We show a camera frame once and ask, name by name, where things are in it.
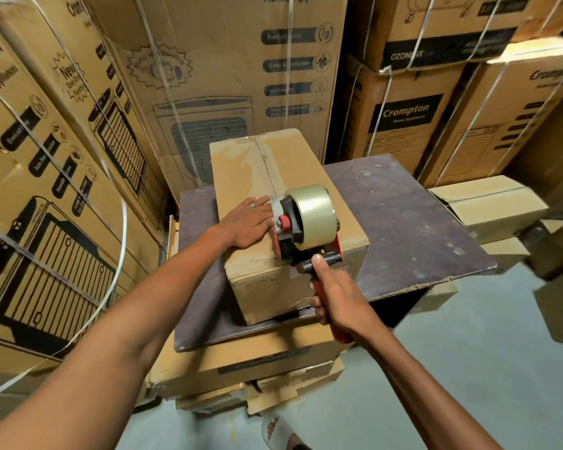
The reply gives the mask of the dark purple wooden board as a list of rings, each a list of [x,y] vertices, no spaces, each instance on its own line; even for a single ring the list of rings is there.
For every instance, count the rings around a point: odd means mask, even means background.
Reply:
[[[436,198],[390,155],[324,166],[370,240],[356,284],[368,302],[388,299],[383,323],[395,327],[415,298],[437,284],[490,274],[496,261]],[[315,321],[311,308],[248,326],[219,258],[173,332],[177,352]]]

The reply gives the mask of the large printed appliance carton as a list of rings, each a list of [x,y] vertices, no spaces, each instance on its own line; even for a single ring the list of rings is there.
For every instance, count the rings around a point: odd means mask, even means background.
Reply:
[[[295,128],[324,162],[348,0],[83,0],[175,198],[210,143]]]
[[[160,246],[0,32],[0,395],[26,395]]]
[[[0,32],[155,240],[168,184],[82,0],[0,0]]]
[[[512,43],[466,67],[419,183],[435,188],[501,174],[562,99],[562,36]]]

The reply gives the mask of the person's left forearm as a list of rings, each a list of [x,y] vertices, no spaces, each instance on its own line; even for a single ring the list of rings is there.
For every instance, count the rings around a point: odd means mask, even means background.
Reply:
[[[210,227],[100,318],[0,423],[0,450],[114,450],[145,377],[231,241],[221,225]]]

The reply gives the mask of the person's foot in sandal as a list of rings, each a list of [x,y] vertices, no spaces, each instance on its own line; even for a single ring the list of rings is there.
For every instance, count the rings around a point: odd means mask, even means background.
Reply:
[[[262,437],[269,450],[313,450],[285,418],[276,413],[263,417]]]

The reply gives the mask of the small open cardboard box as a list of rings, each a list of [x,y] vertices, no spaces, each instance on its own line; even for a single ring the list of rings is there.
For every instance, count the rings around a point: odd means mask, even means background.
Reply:
[[[504,175],[428,189],[478,244],[513,238],[549,207],[531,188]]]

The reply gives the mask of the blurred cardboard box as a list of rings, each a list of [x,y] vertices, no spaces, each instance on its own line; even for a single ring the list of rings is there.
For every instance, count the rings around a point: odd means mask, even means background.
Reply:
[[[563,176],[545,198],[549,204],[546,214],[524,233],[530,250],[526,265],[545,282],[534,298],[549,335],[563,343]]]

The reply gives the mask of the person's left hand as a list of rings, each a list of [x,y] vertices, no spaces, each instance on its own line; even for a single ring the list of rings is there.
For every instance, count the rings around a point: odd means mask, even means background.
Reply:
[[[217,225],[223,249],[247,248],[262,240],[275,225],[271,196],[248,197]]]

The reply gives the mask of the person's right hand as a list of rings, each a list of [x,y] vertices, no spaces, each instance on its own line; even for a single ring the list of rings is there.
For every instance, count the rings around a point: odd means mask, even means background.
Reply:
[[[311,306],[321,323],[329,324],[345,342],[370,340],[383,330],[382,321],[346,271],[331,268],[330,289],[316,290]]]

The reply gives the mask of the clear packing tape roll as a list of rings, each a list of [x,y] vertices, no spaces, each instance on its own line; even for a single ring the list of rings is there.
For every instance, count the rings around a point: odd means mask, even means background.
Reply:
[[[337,238],[338,218],[330,194],[320,184],[285,191],[283,216],[290,221],[291,240],[306,251],[332,243]]]

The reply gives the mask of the carton with black label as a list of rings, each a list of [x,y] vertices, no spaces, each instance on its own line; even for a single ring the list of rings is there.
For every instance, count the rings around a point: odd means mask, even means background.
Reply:
[[[348,53],[377,75],[500,56],[536,0],[349,0]]]
[[[379,75],[347,54],[337,77],[325,162],[388,154],[415,173],[464,68]]]

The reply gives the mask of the folded cardboard pieces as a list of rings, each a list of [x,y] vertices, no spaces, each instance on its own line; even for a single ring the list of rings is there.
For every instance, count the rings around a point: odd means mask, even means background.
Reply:
[[[233,408],[246,407],[249,416],[261,415],[273,408],[302,399],[335,382],[344,372],[341,357],[282,375],[239,383],[201,393],[194,397],[177,399],[177,410],[198,415],[215,415]]]

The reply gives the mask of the flat cardboard box under board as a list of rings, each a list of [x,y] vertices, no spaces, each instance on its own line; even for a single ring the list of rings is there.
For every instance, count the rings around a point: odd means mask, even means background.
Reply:
[[[175,400],[327,362],[348,347],[319,322],[285,325],[185,352],[174,350],[171,334],[146,381],[159,397]]]

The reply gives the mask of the white plastic strapping band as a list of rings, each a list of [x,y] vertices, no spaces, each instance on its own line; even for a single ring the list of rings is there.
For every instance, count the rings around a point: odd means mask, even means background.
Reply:
[[[35,390],[121,295],[119,194],[73,153],[44,160],[37,177],[0,151],[0,395]]]

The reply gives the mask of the person's right forearm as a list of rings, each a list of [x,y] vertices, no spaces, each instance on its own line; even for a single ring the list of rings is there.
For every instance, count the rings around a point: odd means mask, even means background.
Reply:
[[[428,450],[504,450],[373,314],[354,338],[383,370]]]

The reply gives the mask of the red black tape dispenser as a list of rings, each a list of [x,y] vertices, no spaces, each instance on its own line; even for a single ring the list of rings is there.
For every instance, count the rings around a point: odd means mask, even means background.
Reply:
[[[333,266],[343,262],[343,253],[340,241],[337,238],[329,244],[314,249],[301,251],[294,246],[291,240],[290,221],[283,216],[281,200],[283,195],[272,196],[271,205],[275,226],[272,229],[272,238],[278,258],[291,265],[300,274],[305,274],[313,278],[311,259],[315,254],[321,254],[326,258],[329,266]],[[338,220],[338,233],[340,230],[340,222]]]

